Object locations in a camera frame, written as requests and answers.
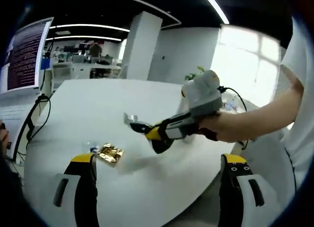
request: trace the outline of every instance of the office chair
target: office chair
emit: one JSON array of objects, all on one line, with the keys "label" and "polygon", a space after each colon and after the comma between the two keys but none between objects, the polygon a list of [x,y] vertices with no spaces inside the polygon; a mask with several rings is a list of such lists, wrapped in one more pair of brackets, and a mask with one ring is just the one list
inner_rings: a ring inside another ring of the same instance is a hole
[{"label": "office chair", "polygon": [[74,55],[73,63],[84,63],[85,56],[84,55]]}]

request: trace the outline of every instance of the white sleeve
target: white sleeve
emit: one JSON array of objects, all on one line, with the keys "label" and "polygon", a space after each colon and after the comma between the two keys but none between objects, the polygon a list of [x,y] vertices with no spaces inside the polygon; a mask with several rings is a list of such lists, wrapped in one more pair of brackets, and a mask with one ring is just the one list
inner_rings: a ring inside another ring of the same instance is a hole
[{"label": "white sleeve", "polygon": [[292,19],[292,21],[293,35],[281,65],[289,68],[305,86],[307,73],[306,40],[297,21],[295,19]]}]

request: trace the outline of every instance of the small object on table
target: small object on table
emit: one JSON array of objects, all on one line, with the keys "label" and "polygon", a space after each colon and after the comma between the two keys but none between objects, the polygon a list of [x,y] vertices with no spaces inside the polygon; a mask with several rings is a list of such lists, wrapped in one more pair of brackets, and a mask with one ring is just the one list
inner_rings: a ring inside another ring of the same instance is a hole
[{"label": "small object on table", "polygon": [[98,150],[97,156],[109,163],[117,163],[123,155],[123,152],[123,150],[118,149],[117,147],[107,143]]},{"label": "small object on table", "polygon": [[100,145],[96,141],[87,141],[82,144],[82,152],[83,153],[97,153],[98,149],[100,148]]}]

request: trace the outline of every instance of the monitor screen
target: monitor screen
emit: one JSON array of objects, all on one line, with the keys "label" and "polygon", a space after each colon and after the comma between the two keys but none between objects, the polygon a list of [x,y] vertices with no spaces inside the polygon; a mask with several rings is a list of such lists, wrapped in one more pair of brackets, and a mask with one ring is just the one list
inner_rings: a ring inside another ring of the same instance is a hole
[{"label": "monitor screen", "polygon": [[75,47],[74,46],[65,46],[63,48],[63,52],[70,52],[73,53],[74,52]]},{"label": "monitor screen", "polygon": [[0,94],[39,86],[42,51],[52,20],[34,22],[15,33],[0,72]]},{"label": "monitor screen", "polygon": [[78,49],[79,50],[88,50],[89,46],[90,46],[90,44],[88,44],[88,43],[80,43]]}]

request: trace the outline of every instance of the white wall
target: white wall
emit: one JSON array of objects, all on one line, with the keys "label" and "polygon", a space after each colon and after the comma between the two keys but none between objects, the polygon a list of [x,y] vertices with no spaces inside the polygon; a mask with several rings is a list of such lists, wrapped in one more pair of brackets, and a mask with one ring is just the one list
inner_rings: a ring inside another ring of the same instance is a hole
[{"label": "white wall", "polygon": [[114,59],[117,59],[119,57],[119,43],[104,42],[102,48],[102,56],[106,56],[108,54]]},{"label": "white wall", "polygon": [[218,33],[209,27],[161,31],[148,80],[183,84],[185,75],[199,72],[197,66],[210,69]]},{"label": "white wall", "polygon": [[128,39],[126,38],[118,44],[118,59],[120,60],[123,60],[127,42],[128,42]]},{"label": "white wall", "polygon": [[161,24],[161,18],[145,11],[134,17],[122,61],[127,79],[148,79]]}]

